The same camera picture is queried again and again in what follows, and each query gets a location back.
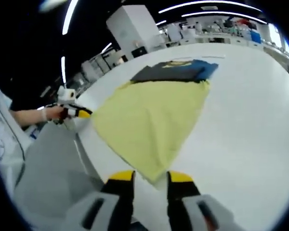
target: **yellow cloth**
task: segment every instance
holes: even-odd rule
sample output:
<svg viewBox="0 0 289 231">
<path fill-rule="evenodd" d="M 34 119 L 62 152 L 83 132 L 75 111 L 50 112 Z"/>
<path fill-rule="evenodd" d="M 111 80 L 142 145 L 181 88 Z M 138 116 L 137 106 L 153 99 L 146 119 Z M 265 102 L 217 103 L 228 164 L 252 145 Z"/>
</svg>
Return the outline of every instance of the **yellow cloth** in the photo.
<svg viewBox="0 0 289 231">
<path fill-rule="evenodd" d="M 130 82 L 93 113 L 98 134 L 154 182 L 177 156 L 200 115 L 209 83 Z"/>
</svg>

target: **blue cloth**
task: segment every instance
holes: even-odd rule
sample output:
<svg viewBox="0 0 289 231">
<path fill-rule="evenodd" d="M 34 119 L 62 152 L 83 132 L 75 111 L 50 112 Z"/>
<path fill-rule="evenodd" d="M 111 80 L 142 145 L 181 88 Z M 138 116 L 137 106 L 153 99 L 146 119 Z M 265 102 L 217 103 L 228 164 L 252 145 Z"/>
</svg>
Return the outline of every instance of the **blue cloth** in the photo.
<svg viewBox="0 0 289 231">
<path fill-rule="evenodd" d="M 175 66 L 175 67 L 171 67 L 171 68 L 179 68 L 182 70 L 188 70 L 188 69 L 200 69 L 200 68 L 204 68 L 204 70 L 202 72 L 200 72 L 197 76 L 195 76 L 195 80 L 206 80 L 209 79 L 211 77 L 211 75 L 213 74 L 213 72 L 218 68 L 218 64 L 210 64 L 206 61 L 203 60 L 197 60 L 194 59 L 192 60 L 192 64 L 191 65 L 181 65 L 181 66 Z"/>
</svg>

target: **ceiling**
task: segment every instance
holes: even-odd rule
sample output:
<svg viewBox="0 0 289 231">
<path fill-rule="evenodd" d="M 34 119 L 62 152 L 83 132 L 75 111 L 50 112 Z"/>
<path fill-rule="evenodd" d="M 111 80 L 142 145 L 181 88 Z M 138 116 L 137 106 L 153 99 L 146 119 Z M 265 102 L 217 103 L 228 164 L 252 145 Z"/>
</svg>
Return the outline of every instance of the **ceiling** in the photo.
<svg viewBox="0 0 289 231">
<path fill-rule="evenodd" d="M 108 43 L 116 46 L 105 22 L 121 5 L 144 4 L 156 22 L 180 21 L 181 15 L 201 12 L 201 6 L 209 5 L 216 5 L 219 11 L 260 18 L 259 11 L 230 4 L 195 4 L 159 14 L 160 10 L 188 1 L 103 0 L 97 4 L 94 0 L 79 0 L 68 33 L 62 36 L 64 18 L 71 0 L 44 14 L 37 13 L 41 1 L 28 0 L 21 6 L 13 3 L 15 5 L 4 7 L 12 25 L 9 24 L 8 31 L 1 28 L 1 33 L 10 38 L 2 56 L 9 68 L 2 66 L 1 88 L 19 102 L 17 108 L 37 108 L 45 103 L 39 96 L 46 86 L 61 76 L 62 56 L 66 57 L 66 78 L 69 79 L 80 70 L 82 62 L 100 53 Z"/>
</svg>

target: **white table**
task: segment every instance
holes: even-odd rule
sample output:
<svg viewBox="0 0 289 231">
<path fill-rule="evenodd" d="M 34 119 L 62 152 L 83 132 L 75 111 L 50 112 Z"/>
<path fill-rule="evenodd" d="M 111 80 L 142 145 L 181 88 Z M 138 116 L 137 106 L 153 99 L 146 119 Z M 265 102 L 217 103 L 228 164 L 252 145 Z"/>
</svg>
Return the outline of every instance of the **white table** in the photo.
<svg viewBox="0 0 289 231">
<path fill-rule="evenodd" d="M 79 103 L 95 110 L 145 65 L 193 58 L 220 66 L 202 114 L 170 169 L 192 176 L 201 193 L 230 209 L 243 228 L 268 230 L 289 204 L 289 74 L 268 54 L 215 43 L 159 50 L 114 68 Z M 132 169 L 91 121 L 80 128 L 79 137 L 104 181 Z M 134 216 L 149 230 L 170 230 L 165 189 L 165 178 L 154 187 L 137 174 Z"/>
</svg>

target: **person's hand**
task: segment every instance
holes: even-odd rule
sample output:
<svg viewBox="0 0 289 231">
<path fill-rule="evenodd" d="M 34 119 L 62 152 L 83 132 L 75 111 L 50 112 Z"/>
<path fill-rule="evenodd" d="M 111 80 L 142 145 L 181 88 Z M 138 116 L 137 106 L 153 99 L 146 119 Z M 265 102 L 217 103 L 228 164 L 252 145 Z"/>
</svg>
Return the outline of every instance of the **person's hand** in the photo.
<svg viewBox="0 0 289 231">
<path fill-rule="evenodd" d="M 60 119 L 62 117 L 61 113 L 64 110 L 64 108 L 60 106 L 47 107 L 45 109 L 47 119 Z"/>
</svg>

